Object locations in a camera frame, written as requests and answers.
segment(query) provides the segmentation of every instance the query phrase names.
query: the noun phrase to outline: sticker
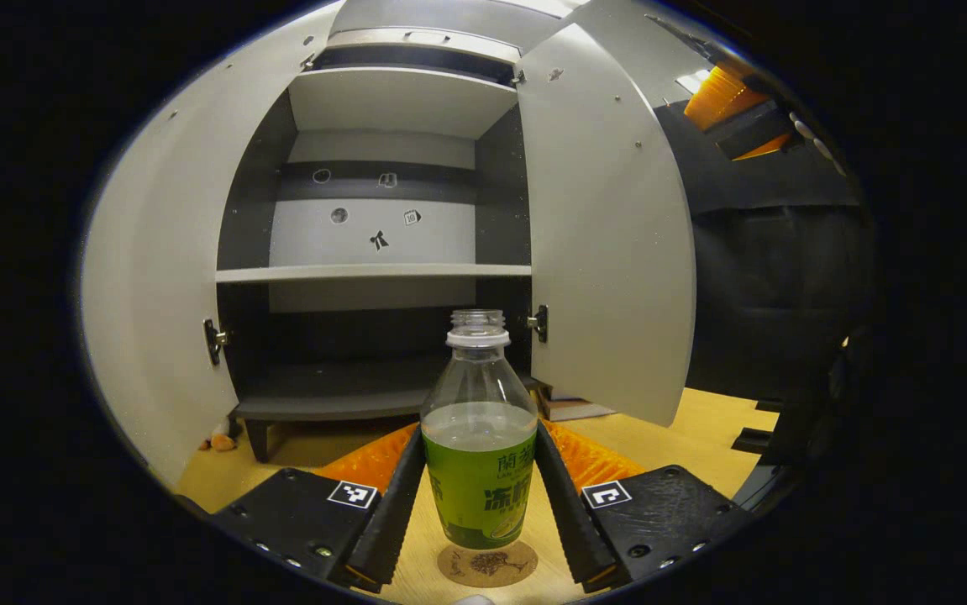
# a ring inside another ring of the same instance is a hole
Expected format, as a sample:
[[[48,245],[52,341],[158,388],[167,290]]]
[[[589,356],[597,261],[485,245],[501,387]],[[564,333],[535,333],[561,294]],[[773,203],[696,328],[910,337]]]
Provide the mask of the sticker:
[[[379,250],[382,250],[383,248],[386,248],[386,246],[390,245],[388,242],[386,242],[386,238],[382,237],[382,230],[379,230],[379,233],[376,233],[375,237],[371,238],[371,243],[375,245],[375,252],[378,252]]]
[[[372,486],[361,486],[359,483],[339,481],[338,486],[334,488],[334,493],[330,494],[326,499],[330,502],[344,504],[345,506],[367,508],[371,506],[371,501],[375,499],[375,494],[378,491]]]
[[[597,486],[585,486],[581,491],[587,498],[587,505],[591,508],[621,504],[621,502],[628,502],[633,499],[625,491],[625,487],[621,486],[620,481],[608,481],[599,483]]]

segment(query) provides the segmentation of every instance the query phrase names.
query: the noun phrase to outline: water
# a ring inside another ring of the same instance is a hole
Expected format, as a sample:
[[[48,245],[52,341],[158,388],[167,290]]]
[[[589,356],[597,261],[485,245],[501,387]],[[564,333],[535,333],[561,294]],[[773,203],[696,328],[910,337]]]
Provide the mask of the water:
[[[462,402],[434,409],[422,426],[438,445],[487,452],[524,443],[536,432],[536,417],[506,402]]]

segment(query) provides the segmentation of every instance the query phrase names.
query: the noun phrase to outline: wooden table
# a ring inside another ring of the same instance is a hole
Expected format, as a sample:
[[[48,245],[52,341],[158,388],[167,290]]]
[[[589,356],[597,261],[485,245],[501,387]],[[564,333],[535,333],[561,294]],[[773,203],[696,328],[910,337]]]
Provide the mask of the wooden table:
[[[648,468],[680,464],[726,497],[733,497],[759,456],[730,449],[741,428],[772,430],[778,414],[755,409],[755,402],[687,388],[670,428],[611,414],[563,422]],[[177,491],[208,513],[217,512],[284,466],[309,470],[337,459],[373,438],[406,424],[405,418],[376,418],[359,423],[275,425],[271,428],[271,463],[258,463],[248,445],[231,452],[197,452]],[[246,434],[242,441],[248,440]],[[498,589],[473,589],[448,581],[436,560],[446,540],[424,472],[394,582],[381,597],[394,602],[448,604],[471,594],[486,594],[498,605],[552,604],[583,598],[572,582],[554,517],[538,468],[533,470],[527,517],[521,540],[539,555],[539,566],[524,581]]]

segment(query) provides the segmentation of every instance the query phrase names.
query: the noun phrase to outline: cabinet leg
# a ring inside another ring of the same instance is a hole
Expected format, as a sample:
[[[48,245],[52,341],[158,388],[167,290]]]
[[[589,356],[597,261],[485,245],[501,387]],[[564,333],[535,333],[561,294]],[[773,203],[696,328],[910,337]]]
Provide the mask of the cabinet leg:
[[[245,420],[244,428],[248,429],[248,441],[252,444],[252,455],[258,462],[267,462],[267,428],[271,422],[267,420]]]

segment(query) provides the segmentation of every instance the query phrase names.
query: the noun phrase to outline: bottle neck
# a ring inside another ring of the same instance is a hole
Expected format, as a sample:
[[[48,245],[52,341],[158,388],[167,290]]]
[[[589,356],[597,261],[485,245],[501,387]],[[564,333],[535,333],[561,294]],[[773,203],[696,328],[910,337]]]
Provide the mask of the bottle neck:
[[[453,359],[459,361],[494,361],[505,359],[505,347],[453,347]]]

